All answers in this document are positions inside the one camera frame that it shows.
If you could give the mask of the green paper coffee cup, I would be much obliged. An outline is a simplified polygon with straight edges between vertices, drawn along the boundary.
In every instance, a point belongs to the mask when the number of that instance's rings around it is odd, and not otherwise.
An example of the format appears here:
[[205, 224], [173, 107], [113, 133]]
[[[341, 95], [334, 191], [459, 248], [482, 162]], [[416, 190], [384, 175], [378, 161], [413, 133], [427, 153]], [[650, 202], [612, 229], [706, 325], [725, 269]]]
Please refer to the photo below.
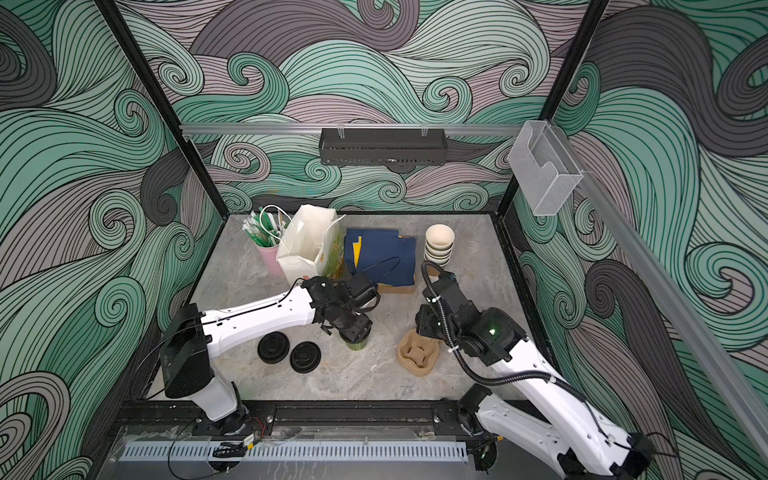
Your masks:
[[354, 338], [351, 341], [346, 341], [347, 347], [352, 351], [361, 351], [363, 350], [368, 343], [367, 337], [360, 337], [360, 338]]

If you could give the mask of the black coffee cup lid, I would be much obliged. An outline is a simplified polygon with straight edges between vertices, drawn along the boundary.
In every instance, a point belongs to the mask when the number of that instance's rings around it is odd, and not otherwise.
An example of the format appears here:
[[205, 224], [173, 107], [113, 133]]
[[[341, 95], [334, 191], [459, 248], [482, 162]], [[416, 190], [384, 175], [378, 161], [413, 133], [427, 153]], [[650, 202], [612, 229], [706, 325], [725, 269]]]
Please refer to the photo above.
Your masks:
[[257, 355], [265, 364], [277, 364], [290, 352], [290, 340], [282, 332], [264, 335], [257, 345]]

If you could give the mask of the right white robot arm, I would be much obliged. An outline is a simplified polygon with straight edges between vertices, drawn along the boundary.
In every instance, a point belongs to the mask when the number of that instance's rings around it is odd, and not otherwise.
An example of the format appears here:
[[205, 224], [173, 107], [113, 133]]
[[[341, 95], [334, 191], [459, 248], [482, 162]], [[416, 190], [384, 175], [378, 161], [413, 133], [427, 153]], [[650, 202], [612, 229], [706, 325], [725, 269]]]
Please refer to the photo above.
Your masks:
[[453, 273], [422, 263], [418, 334], [444, 342], [474, 384], [461, 398], [465, 428], [521, 447], [563, 479], [637, 479], [656, 449], [592, 406], [496, 307], [479, 310]]

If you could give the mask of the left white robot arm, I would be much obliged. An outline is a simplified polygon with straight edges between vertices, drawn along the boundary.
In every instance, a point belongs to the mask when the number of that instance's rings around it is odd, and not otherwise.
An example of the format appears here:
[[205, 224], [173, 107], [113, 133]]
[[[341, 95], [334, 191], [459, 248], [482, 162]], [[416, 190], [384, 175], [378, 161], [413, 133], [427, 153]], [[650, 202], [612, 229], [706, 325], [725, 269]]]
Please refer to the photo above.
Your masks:
[[159, 345], [164, 394], [191, 400], [216, 435], [239, 434], [248, 429], [249, 412], [234, 382], [215, 368], [216, 358], [243, 343], [311, 324], [327, 334], [337, 331], [351, 347], [363, 345], [373, 325], [368, 313], [380, 299], [377, 283], [359, 273], [341, 280], [299, 278], [283, 294], [220, 310], [184, 306]]

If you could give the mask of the white paper takeout bag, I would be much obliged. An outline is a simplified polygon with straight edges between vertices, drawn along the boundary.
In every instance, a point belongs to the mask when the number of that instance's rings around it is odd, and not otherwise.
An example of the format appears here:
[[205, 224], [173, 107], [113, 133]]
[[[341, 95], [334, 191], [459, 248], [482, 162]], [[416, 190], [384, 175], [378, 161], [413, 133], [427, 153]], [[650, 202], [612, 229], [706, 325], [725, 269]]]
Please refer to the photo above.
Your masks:
[[299, 278], [341, 275], [344, 218], [332, 208], [305, 204], [298, 209], [277, 251], [277, 262], [289, 284]]

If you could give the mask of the brown pulp cup carrier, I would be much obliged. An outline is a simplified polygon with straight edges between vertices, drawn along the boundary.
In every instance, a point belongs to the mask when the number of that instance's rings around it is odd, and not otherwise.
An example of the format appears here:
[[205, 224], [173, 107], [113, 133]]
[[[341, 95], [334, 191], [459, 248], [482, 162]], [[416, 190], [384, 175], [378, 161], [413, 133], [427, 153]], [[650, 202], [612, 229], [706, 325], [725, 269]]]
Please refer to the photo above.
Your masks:
[[424, 377], [432, 372], [440, 356], [441, 342], [409, 330], [396, 347], [398, 363], [410, 374]]

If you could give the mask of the dark blue napkin stack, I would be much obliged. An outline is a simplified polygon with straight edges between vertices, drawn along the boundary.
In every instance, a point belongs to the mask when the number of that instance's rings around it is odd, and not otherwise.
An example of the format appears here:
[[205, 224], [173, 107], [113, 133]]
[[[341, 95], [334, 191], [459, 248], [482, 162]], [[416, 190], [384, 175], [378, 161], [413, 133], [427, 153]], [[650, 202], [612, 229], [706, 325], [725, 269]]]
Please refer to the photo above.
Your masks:
[[352, 275], [390, 287], [415, 282], [416, 238], [396, 229], [348, 228], [344, 238], [344, 266]]

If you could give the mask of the pink straw holder cup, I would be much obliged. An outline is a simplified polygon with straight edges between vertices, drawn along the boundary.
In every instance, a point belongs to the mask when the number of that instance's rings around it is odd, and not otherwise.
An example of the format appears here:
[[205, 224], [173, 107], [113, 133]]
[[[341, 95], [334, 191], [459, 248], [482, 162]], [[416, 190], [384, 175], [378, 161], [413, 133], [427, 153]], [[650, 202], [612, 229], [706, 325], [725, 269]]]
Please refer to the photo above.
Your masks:
[[264, 265], [267, 268], [267, 271], [274, 276], [283, 276], [284, 273], [283, 273], [282, 267], [280, 266], [277, 259], [279, 247], [278, 246], [262, 247], [257, 245], [256, 248], [261, 256], [261, 259]]

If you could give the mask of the stack of paper cups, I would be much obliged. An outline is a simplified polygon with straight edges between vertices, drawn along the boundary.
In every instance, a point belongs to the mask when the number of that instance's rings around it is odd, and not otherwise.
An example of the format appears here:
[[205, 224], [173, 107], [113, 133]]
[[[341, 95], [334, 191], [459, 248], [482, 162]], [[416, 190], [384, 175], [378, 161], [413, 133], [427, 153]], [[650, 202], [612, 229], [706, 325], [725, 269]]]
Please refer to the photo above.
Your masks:
[[445, 267], [455, 245], [455, 232], [445, 224], [431, 225], [425, 232], [424, 260]]

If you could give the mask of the bundle of wrapped straws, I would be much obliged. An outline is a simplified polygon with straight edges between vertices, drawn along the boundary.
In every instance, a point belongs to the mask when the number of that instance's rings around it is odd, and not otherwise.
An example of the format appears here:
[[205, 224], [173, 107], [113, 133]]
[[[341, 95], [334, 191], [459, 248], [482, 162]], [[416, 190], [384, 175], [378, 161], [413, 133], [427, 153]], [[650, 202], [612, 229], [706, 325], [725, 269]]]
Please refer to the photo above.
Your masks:
[[280, 244], [292, 217], [276, 205], [260, 207], [243, 221], [242, 229], [259, 247], [270, 248]]

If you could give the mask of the black wall-mounted tray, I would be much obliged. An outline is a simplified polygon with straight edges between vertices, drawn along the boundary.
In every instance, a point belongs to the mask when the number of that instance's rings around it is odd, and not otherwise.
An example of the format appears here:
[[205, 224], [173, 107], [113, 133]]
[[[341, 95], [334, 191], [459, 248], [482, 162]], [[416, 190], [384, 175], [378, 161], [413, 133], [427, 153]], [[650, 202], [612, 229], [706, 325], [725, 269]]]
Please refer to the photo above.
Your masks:
[[324, 129], [318, 148], [321, 162], [332, 166], [442, 165], [448, 154], [443, 130]]

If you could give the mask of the clear acrylic wall holder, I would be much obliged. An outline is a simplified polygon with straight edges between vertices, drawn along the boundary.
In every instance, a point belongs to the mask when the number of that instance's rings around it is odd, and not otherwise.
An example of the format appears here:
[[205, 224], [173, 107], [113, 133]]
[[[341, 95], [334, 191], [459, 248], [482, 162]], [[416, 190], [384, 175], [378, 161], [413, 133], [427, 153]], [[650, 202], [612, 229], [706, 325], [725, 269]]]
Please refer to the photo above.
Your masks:
[[526, 121], [507, 161], [536, 217], [555, 216], [583, 178], [565, 132], [548, 121]]

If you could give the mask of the grey aluminium rail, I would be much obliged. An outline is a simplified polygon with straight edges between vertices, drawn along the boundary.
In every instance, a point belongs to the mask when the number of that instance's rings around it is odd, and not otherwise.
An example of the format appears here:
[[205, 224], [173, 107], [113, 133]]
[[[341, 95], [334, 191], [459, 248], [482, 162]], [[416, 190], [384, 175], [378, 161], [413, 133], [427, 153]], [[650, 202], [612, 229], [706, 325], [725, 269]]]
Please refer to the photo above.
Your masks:
[[429, 132], [443, 130], [447, 136], [509, 137], [522, 129], [522, 124], [404, 124], [404, 123], [246, 123], [246, 122], [194, 122], [182, 123], [184, 135], [320, 135], [324, 129], [336, 130], [344, 135], [352, 129], [415, 130]]

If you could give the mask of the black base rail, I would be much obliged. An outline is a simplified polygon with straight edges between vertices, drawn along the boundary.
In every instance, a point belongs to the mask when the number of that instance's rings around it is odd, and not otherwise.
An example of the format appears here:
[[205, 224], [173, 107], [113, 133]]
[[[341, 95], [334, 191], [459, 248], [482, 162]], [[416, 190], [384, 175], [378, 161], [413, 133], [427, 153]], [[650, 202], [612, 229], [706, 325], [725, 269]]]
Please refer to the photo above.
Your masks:
[[[426, 427], [438, 435], [465, 430], [457, 403], [451, 400], [246, 400], [249, 414], [267, 429], [274, 426], [406, 426]], [[118, 425], [172, 425], [204, 420], [190, 401], [126, 402], [117, 414]]]

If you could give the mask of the black enclosure corner post right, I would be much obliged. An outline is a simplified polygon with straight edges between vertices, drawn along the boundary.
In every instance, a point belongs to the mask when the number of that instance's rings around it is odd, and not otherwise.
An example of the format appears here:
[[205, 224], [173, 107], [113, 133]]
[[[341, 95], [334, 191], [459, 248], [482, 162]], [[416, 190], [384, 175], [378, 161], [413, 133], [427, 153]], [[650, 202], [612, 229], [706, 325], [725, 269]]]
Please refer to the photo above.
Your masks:
[[[596, 29], [606, 12], [608, 3], [606, 1], [591, 1], [588, 3], [582, 21], [576, 31], [574, 38], [572, 39], [570, 46], [568, 47], [565, 57], [564, 65], [561, 67], [558, 76], [556, 77], [554, 86], [545, 101], [544, 107], [537, 120], [548, 121], [553, 124], [555, 114], [564, 99], [566, 92], [568, 91], [571, 82], [575, 79], [578, 68], [580, 67], [591, 40], [596, 32]], [[512, 201], [517, 193], [522, 192], [517, 179], [514, 177], [510, 181], [509, 186], [503, 196], [503, 199], [499, 205], [497, 213], [504, 217], [509, 214], [512, 207]]]

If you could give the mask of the black enclosure corner post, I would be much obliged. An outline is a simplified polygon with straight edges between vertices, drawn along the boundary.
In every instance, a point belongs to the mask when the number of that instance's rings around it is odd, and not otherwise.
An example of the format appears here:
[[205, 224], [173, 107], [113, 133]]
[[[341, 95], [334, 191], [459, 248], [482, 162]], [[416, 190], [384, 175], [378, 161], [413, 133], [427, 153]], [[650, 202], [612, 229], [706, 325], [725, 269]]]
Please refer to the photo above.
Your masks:
[[[574, 38], [572, 39], [570, 46], [568, 47], [565, 57], [564, 65], [561, 67], [558, 76], [556, 77], [554, 86], [545, 101], [544, 107], [537, 120], [548, 121], [553, 124], [555, 114], [564, 99], [566, 92], [568, 91], [571, 82], [575, 79], [578, 68], [580, 67], [591, 40], [596, 32], [596, 29], [606, 12], [608, 3], [606, 1], [591, 1], [588, 3], [582, 21], [576, 31]], [[510, 181], [509, 186], [503, 196], [503, 199], [499, 205], [497, 213], [504, 217], [509, 214], [512, 207], [512, 201], [517, 193], [522, 192], [517, 179], [514, 177]]]
[[226, 221], [229, 218], [229, 210], [225, 205], [222, 196], [209, 175], [196, 146], [193, 142], [184, 137], [181, 130], [181, 122], [176, 112], [162, 91], [159, 81], [152, 73], [148, 61], [133, 37], [117, 4], [114, 1], [107, 0], [95, 0], [94, 3], [121, 47], [124, 55], [136, 72], [139, 80], [147, 90], [151, 101], [157, 108], [166, 127], [170, 130], [183, 156], [198, 180], [201, 182], [202, 187], [209, 198], [212, 200], [217, 212], [222, 219]]

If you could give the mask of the black enclosure corner post left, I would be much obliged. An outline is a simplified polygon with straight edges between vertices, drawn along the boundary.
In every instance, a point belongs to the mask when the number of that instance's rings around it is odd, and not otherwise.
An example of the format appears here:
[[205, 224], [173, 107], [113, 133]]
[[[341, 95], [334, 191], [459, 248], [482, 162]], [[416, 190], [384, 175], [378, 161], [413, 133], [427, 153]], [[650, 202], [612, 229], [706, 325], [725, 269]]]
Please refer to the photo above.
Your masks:
[[151, 101], [157, 108], [166, 127], [170, 130], [183, 156], [198, 180], [201, 182], [202, 187], [209, 198], [212, 200], [217, 212], [222, 219], [226, 221], [229, 218], [229, 210], [225, 205], [222, 196], [209, 175], [196, 146], [193, 142], [184, 137], [181, 130], [181, 122], [176, 112], [162, 91], [159, 81], [152, 73], [148, 61], [133, 37], [117, 4], [114, 1], [107, 0], [95, 0], [94, 3], [121, 47], [124, 55], [136, 72], [139, 80], [147, 90]]

